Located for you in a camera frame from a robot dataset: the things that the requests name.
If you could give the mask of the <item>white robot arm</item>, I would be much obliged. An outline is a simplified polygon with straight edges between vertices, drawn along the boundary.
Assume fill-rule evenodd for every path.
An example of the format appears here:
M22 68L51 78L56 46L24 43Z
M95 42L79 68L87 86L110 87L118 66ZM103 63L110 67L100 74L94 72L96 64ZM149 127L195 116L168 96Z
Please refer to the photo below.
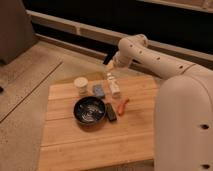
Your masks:
M122 38L112 66L137 60L164 80L154 109L154 170L213 171L213 70L147 44L143 34Z

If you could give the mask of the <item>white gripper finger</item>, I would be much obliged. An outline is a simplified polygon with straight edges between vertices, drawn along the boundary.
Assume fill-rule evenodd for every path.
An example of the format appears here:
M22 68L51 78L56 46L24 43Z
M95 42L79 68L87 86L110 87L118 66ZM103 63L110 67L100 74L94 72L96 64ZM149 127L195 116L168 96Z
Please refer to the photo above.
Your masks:
M107 80L115 79L115 77L111 71L107 71L106 76L107 76Z

